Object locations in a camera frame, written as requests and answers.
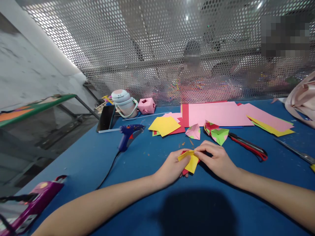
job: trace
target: red box cutter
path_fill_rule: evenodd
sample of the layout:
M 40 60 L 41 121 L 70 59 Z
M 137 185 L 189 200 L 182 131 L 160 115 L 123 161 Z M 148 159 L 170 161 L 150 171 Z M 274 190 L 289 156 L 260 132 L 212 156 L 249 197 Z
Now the red box cutter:
M 268 159 L 268 154 L 267 152 L 262 149 L 261 147 L 256 146 L 255 144 L 252 144 L 248 142 L 245 139 L 240 138 L 236 134 L 229 133 L 229 137 L 237 142 L 238 144 L 242 145 L 244 148 L 247 150 L 250 150 L 252 153 L 254 153 L 256 156 L 259 156 L 263 161 L 266 161 Z

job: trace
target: person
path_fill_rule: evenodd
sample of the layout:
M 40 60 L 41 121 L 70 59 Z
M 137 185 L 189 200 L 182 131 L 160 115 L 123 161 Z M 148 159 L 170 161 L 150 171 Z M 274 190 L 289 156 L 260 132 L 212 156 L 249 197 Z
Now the person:
M 88 235 L 130 204 L 182 177 L 181 173 L 190 161 L 190 156 L 178 161 L 183 150 L 189 149 L 171 152 L 153 175 L 90 192 L 61 206 L 43 221 L 33 236 Z M 315 191 L 238 168 L 223 147 L 210 141 L 203 141 L 195 149 L 195 155 L 218 177 L 263 198 L 315 233 Z

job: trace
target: white water bottle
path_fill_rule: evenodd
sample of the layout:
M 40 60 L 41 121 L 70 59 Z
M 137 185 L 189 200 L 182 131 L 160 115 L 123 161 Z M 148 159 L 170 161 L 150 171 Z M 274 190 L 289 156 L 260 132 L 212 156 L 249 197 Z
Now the white water bottle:
M 123 118 L 133 118 L 138 115 L 138 102 L 123 89 L 112 92 L 114 105 Z

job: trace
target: metal mesh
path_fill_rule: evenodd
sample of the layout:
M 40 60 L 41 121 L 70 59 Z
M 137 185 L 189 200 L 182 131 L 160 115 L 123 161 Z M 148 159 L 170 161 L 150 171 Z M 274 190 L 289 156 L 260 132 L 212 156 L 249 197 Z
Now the metal mesh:
M 159 106 L 279 97 L 315 65 L 313 19 L 309 57 L 261 56 L 261 16 L 312 15 L 313 0 L 17 2 L 102 95 Z

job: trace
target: orange paper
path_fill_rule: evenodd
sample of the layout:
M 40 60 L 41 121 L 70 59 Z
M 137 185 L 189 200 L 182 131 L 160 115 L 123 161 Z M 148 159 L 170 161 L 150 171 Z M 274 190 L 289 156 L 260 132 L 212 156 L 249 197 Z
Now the orange paper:
M 0 115 L 0 122 L 5 120 L 11 120 L 13 118 L 19 117 L 21 115 L 24 115 L 25 113 L 28 113 L 29 111 L 34 109 L 28 109 L 28 110 L 22 110 L 22 111 L 13 111 L 11 113 L 3 113 Z
M 23 106 L 23 107 L 20 107 L 20 108 L 17 108 L 16 110 L 23 110 L 23 109 L 26 109 L 26 108 L 29 108 L 30 106 Z

